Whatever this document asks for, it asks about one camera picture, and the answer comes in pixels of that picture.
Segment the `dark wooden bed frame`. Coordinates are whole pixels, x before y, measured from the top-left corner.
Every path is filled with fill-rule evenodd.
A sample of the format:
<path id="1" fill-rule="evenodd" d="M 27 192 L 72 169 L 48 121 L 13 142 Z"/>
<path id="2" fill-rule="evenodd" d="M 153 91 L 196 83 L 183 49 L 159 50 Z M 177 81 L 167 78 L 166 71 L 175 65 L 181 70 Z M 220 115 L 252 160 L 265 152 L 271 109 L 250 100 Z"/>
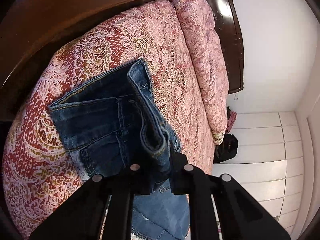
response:
<path id="1" fill-rule="evenodd" d="M 16 0 L 1 22 L 1 119 L 14 119 L 63 45 L 120 12 L 151 1 Z"/>

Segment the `pink floral duvet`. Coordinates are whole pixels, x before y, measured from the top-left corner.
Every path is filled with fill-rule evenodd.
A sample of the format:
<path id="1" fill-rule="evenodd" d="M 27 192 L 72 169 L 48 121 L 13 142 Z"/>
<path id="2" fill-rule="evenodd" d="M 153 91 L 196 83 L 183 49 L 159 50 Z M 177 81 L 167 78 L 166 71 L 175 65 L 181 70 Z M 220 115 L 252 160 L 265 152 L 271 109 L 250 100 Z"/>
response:
<path id="1" fill-rule="evenodd" d="M 229 82 L 213 11 L 206 0 L 170 0 L 183 31 L 214 134 L 227 128 Z"/>

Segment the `red paisley bedspread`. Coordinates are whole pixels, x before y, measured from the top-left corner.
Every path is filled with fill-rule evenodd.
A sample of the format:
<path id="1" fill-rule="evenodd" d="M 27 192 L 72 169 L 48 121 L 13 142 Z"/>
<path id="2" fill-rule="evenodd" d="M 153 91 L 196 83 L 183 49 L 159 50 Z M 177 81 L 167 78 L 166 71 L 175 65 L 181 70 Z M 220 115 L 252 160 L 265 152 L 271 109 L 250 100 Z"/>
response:
<path id="1" fill-rule="evenodd" d="M 5 201 L 24 239 L 87 179 L 174 145 L 209 172 L 213 141 L 175 7 L 129 9 L 59 49 L 7 136 Z"/>

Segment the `dark wooden headboard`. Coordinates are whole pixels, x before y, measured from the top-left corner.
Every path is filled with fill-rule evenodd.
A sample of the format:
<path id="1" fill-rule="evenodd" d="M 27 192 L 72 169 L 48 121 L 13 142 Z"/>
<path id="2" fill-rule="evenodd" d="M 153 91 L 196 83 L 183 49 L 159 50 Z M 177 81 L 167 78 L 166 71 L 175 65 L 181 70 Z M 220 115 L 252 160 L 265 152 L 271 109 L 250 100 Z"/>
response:
<path id="1" fill-rule="evenodd" d="M 206 0 L 215 19 L 229 81 L 229 94 L 244 88 L 244 44 L 233 0 Z"/>

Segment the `magenta clothes pile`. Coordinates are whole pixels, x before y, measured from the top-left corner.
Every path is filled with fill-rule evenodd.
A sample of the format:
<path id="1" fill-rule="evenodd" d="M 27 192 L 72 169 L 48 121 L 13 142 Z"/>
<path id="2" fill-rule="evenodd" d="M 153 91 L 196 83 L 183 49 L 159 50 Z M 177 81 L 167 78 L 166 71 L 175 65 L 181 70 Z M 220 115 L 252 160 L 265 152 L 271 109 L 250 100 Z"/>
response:
<path id="1" fill-rule="evenodd" d="M 236 121 L 237 113 L 232 111 L 229 107 L 227 107 L 227 128 L 226 133 L 229 133 Z"/>

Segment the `yellow patterned pillow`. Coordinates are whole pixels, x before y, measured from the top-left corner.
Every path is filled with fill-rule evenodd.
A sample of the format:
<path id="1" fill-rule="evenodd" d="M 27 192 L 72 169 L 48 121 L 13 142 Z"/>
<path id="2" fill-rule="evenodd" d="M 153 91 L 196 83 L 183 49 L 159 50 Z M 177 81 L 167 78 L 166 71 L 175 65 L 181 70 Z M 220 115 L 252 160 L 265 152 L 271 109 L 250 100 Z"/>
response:
<path id="1" fill-rule="evenodd" d="M 221 145 L 223 142 L 224 136 L 225 136 L 224 132 L 217 133 L 215 131 L 212 131 L 213 143 L 215 145 Z"/>

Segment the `blue denim jeans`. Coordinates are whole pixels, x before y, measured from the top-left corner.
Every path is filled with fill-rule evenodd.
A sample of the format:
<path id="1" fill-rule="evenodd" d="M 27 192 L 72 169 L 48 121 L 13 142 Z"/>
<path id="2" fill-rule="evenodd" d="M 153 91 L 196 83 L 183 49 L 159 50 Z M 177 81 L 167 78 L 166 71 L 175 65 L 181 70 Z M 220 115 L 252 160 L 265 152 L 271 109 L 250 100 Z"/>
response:
<path id="1" fill-rule="evenodd" d="M 189 230 L 186 196 L 170 190 L 171 151 L 178 136 L 155 105 L 144 59 L 100 74 L 49 106 L 65 150 L 83 181 L 146 165 L 150 194 L 135 196 L 133 239 L 184 239 Z"/>

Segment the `white built-in wardrobe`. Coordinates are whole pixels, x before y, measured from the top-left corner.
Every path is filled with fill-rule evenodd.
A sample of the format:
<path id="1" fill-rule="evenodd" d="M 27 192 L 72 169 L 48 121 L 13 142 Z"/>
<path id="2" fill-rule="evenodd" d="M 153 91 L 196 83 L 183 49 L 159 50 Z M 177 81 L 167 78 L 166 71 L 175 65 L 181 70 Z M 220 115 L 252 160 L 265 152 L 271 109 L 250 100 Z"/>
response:
<path id="1" fill-rule="evenodd" d="M 238 114 L 231 130 L 239 141 L 237 155 L 213 165 L 212 174 L 230 174 L 288 232 L 302 233 L 298 216 L 307 210 L 307 172 L 314 171 L 309 153 L 319 152 L 319 117 L 311 113 L 301 130 L 294 112 Z"/>

